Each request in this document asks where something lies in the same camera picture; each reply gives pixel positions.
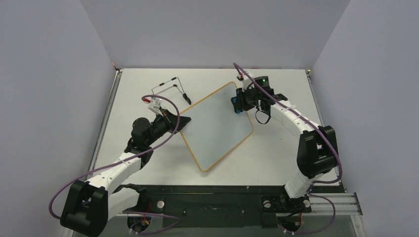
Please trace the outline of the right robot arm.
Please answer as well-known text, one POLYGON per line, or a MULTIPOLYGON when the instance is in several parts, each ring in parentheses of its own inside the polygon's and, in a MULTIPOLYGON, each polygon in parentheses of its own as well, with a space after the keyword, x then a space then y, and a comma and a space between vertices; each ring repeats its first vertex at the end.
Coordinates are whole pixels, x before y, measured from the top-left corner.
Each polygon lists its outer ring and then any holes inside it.
POLYGON ((276 94, 267 76, 250 80, 238 74, 237 79, 241 86, 231 98, 235 113, 255 108, 280 122, 298 139, 297 173, 284 185, 286 193, 278 198, 279 206, 291 211, 298 205, 298 198, 305 196, 317 180, 338 166, 335 132, 330 126, 312 122, 286 96, 276 94))

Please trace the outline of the blue black whiteboard eraser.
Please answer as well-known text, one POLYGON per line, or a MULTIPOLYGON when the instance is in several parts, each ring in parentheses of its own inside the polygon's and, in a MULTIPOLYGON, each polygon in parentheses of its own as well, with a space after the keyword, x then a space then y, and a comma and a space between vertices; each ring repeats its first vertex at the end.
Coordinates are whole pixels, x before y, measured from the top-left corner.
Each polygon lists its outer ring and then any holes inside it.
POLYGON ((241 98, 238 96, 231 98, 231 103, 233 105, 234 112, 240 114, 243 112, 241 98))

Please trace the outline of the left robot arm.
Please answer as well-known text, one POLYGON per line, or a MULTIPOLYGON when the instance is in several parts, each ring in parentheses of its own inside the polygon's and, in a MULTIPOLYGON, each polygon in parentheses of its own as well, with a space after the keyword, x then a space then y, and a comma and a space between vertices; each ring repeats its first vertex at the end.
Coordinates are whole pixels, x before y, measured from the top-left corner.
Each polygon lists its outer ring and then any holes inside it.
POLYGON ((120 191, 122 182, 148 163, 154 152, 152 144, 166 133, 180 132, 191 120, 167 109, 161 109, 153 121, 136 119, 119 159, 86 181, 77 179, 71 184, 60 217, 61 226, 88 237, 99 236, 108 220, 118 213, 111 208, 110 197, 115 197, 114 192, 120 191))

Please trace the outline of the yellow framed whiteboard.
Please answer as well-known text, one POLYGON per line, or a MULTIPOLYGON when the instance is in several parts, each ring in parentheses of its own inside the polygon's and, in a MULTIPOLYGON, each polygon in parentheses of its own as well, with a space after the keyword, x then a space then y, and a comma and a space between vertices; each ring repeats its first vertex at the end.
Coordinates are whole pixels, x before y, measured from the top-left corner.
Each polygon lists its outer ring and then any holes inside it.
POLYGON ((181 112, 191 118, 181 136, 201 172, 209 171, 253 133, 248 113, 234 111, 231 99, 237 88, 228 82, 181 112))

